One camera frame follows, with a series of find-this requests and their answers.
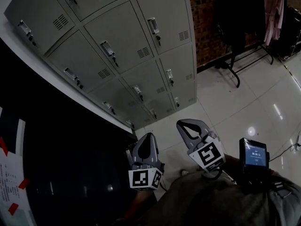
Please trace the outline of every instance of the locker vent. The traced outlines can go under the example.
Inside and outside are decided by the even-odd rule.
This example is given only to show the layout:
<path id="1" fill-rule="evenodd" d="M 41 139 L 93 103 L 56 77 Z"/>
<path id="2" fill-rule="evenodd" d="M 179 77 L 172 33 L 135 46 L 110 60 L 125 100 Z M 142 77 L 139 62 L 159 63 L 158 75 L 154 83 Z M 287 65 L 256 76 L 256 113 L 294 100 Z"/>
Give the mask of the locker vent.
<path id="1" fill-rule="evenodd" d="M 105 79 L 110 75 L 110 72 L 107 69 L 104 69 L 98 72 L 98 75 L 100 76 L 100 78 Z"/>
<path id="2" fill-rule="evenodd" d="M 148 48 L 143 48 L 141 50 L 138 50 L 137 53 L 140 58 L 143 58 L 144 56 L 147 56 L 150 54 Z"/>
<path id="3" fill-rule="evenodd" d="M 135 104 L 136 104 L 135 101 L 131 101 L 130 103 L 128 103 L 128 106 L 129 106 L 129 107 L 132 107 L 132 106 L 134 106 Z"/>
<path id="4" fill-rule="evenodd" d="M 192 79 L 192 74 L 186 75 L 186 80 Z"/>
<path id="5" fill-rule="evenodd" d="M 180 41 L 189 38 L 188 31 L 184 31 L 184 32 L 179 33 L 179 38 L 180 38 Z"/>
<path id="6" fill-rule="evenodd" d="M 61 30 L 66 24 L 68 23 L 67 18 L 62 14 L 60 15 L 54 22 L 54 26 L 58 29 Z"/>
<path id="7" fill-rule="evenodd" d="M 160 94 L 161 92 L 165 91 L 164 87 L 161 87 L 159 89 L 157 89 L 157 93 Z"/>

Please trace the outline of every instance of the clothes rack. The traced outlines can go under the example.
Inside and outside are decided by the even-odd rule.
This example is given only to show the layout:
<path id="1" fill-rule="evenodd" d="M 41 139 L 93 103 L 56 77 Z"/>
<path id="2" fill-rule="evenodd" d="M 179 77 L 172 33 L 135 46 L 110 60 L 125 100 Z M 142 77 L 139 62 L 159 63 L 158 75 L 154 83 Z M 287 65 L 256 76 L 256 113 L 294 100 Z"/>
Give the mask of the clothes rack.
<path id="1" fill-rule="evenodd" d="M 234 71 L 234 70 L 233 70 L 233 66 L 234 66 L 234 63 L 235 63 L 235 62 L 237 62 L 237 61 L 239 61 L 239 60 L 241 60 L 241 59 L 243 59 L 243 58 L 246 58 L 246 57 L 248 57 L 249 55 L 251 55 L 251 54 L 253 54 L 253 53 L 255 53 L 255 52 L 257 52 L 258 50 L 261 50 L 261 49 L 263 49 L 264 51 L 267 52 L 264 56 L 261 56 L 260 58 L 256 59 L 256 60 L 253 61 L 252 63 L 250 63 L 250 64 L 244 66 L 243 68 L 241 68 L 241 69 L 239 69 L 239 70 L 237 70 L 237 71 Z M 237 88 L 238 88 L 239 85 L 240 85 L 240 79 L 239 79 L 239 76 L 237 75 L 237 73 L 240 72 L 240 71 L 242 71 L 242 70 L 244 70 L 244 69 L 246 69 L 247 67 L 251 66 L 252 64 L 256 63 L 257 61 L 261 60 L 262 58 L 264 58 L 264 57 L 267 56 L 267 55 L 270 55 L 270 56 L 271 56 L 271 58 L 272 58 L 271 65 L 272 65 L 273 62 L 274 62 L 274 58 L 273 58 L 273 56 L 269 53 L 269 51 L 262 45 L 262 43 L 258 44 L 258 45 L 255 47 L 255 51 L 253 51 L 253 52 L 251 52 L 251 53 L 249 53 L 249 54 L 247 54 L 247 55 L 245 55 L 245 56 L 243 56 L 243 57 L 241 57 L 241 58 L 239 58 L 239 59 L 237 59 L 237 60 L 235 60 L 236 55 L 235 55 L 234 53 L 232 53 L 232 55 L 231 55 L 231 63 L 230 63 L 230 64 L 228 64 L 228 63 L 226 63 L 226 62 L 225 62 L 225 63 L 226 63 L 226 65 L 227 65 L 227 66 L 226 66 L 227 69 L 230 70 L 230 72 L 236 77 L 236 79 L 237 79 L 237 81 L 238 81 L 238 82 L 237 82 L 237 86 L 236 86 Z"/>

